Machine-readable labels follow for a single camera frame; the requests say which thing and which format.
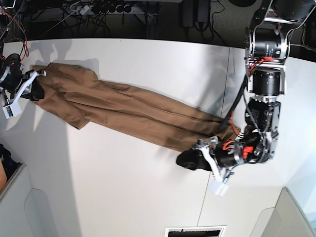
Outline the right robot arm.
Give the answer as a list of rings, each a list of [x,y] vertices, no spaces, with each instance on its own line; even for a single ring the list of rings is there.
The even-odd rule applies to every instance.
[[[27,34],[20,16],[25,4],[25,0],[0,2],[0,93],[5,105],[19,98],[38,102],[45,95],[38,78],[46,76],[46,71],[33,68],[23,72],[22,61],[29,56]],[[4,44],[10,41],[22,43],[22,48],[19,53],[5,56]]]

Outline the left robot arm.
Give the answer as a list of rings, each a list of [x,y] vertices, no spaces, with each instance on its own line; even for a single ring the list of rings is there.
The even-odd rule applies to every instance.
[[[221,142],[212,136],[198,140],[181,153],[176,163],[186,169],[203,169],[225,184],[233,169],[243,164],[261,164],[275,155],[281,104],[286,93],[285,61],[294,30],[303,26],[315,9],[313,0],[264,0],[245,30],[245,76],[221,126],[232,123],[240,100],[245,103],[246,127],[236,139]]]

